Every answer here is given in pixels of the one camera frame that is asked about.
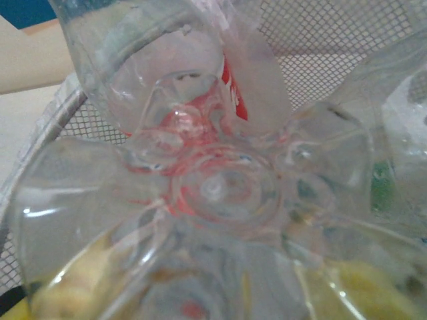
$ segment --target red label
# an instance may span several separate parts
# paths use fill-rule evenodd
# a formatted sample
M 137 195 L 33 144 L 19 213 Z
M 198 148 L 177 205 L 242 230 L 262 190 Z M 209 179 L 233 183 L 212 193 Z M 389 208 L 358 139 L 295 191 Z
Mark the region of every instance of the red label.
M 224 57 L 224 71 L 222 73 L 222 81 L 226 84 L 227 89 L 230 91 L 232 103 L 236 108 L 236 115 L 238 117 L 248 120 L 248 110 L 246 109 L 245 103 L 240 93 L 239 87 L 234 80 L 232 70 L 228 64 L 227 59 Z

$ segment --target mesh wastebasket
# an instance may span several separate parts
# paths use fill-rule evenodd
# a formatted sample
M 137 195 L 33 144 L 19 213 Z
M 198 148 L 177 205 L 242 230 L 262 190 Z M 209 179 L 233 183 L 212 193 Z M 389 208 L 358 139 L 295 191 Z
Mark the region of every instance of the mesh wastebasket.
M 260 32 L 272 48 L 296 110 L 328 96 L 371 52 L 415 30 L 427 19 L 422 0 L 264 0 Z M 39 139 L 37 148 L 62 136 L 120 144 L 111 127 L 77 90 L 70 94 Z M 61 164 L 52 170 L 62 170 Z M 20 284 L 18 262 L 0 213 L 0 294 Z

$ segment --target blue wall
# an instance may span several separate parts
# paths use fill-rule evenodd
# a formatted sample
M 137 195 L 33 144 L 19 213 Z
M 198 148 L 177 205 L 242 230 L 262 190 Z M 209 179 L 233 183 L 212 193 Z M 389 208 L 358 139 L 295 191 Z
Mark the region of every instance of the blue wall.
M 47 0 L 0 0 L 0 15 L 18 29 L 56 18 Z

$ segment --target metal mesh basket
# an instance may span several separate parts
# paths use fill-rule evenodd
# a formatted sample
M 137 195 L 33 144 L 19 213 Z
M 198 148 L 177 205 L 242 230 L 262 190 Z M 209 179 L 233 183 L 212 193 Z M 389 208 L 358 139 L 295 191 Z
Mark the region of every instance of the metal mesh basket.
M 427 19 L 423 0 L 264 0 L 262 13 L 260 31 L 282 68 L 294 110 L 329 95 L 369 53 L 411 34 Z M 56 124 L 44 142 L 62 136 L 126 140 L 88 100 L 71 99 L 59 129 Z M 21 282 L 11 239 L 3 221 L 0 294 Z

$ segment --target wire mesh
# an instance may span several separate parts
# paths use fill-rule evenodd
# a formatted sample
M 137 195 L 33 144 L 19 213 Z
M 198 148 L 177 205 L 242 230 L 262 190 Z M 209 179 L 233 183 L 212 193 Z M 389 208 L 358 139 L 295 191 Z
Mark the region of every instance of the wire mesh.
M 264 0 L 260 32 L 272 48 L 294 110 L 329 95 L 363 58 L 427 20 L 424 0 Z M 419 74 L 427 81 L 427 73 Z M 409 99 L 425 99 L 414 87 Z M 59 135 L 121 144 L 126 136 L 86 101 Z M 20 284 L 12 234 L 4 229 L 0 294 Z

